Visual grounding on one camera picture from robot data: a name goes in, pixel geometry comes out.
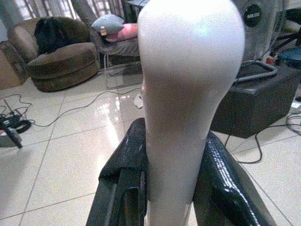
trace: cushion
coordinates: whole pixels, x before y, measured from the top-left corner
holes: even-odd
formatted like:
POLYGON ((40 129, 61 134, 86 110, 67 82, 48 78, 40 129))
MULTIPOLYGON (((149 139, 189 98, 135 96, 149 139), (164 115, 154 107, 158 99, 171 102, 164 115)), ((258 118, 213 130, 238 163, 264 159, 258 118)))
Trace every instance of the cushion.
POLYGON ((27 72, 35 79, 59 77, 87 67, 97 60, 94 43, 76 43, 58 48, 50 54, 41 54, 27 64, 27 72))
POLYGON ((114 14, 106 14, 94 21, 92 27, 100 32, 103 26, 107 34, 114 34, 123 29, 124 20, 114 14))
POLYGON ((108 42, 118 42, 137 37, 138 26, 137 24, 124 24, 124 28, 115 34, 108 34, 106 40, 108 42))

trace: wall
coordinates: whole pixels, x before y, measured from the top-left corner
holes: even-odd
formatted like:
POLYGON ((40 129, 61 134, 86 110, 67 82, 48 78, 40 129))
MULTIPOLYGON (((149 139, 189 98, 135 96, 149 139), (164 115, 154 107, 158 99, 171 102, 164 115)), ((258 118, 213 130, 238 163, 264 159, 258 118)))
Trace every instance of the wall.
POLYGON ((0 19, 0 41, 5 41, 7 40, 7 29, 4 26, 4 23, 2 22, 2 20, 0 19))

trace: small bottle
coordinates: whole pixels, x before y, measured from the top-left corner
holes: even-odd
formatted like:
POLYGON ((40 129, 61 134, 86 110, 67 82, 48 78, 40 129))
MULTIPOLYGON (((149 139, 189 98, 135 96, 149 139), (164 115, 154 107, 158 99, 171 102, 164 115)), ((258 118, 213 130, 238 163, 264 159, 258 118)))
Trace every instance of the small bottle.
POLYGON ((100 35, 101 35, 101 36, 107 35, 107 31, 105 30, 104 26, 101 26, 101 27, 100 27, 100 35))

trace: blue pillow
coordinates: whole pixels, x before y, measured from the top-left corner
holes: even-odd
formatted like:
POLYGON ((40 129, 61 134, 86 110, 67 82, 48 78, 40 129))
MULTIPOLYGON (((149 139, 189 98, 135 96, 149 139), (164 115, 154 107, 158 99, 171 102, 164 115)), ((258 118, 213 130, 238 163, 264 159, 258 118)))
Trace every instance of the blue pillow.
POLYGON ((107 34, 114 34, 123 29, 124 20, 114 14, 106 14, 94 21, 92 27, 100 32, 103 26, 107 34))

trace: brown armchair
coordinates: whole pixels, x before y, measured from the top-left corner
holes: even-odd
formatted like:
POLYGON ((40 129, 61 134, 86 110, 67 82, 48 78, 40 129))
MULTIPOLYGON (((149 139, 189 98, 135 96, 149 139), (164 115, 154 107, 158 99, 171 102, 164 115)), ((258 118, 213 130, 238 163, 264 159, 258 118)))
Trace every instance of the brown armchair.
POLYGON ((90 42, 87 27, 77 20, 57 17, 74 44, 58 48, 50 54, 38 53, 34 36, 40 18, 26 20, 8 31, 8 40, 19 52, 26 65, 26 73, 41 91, 64 89, 95 75, 99 70, 95 44, 90 42))

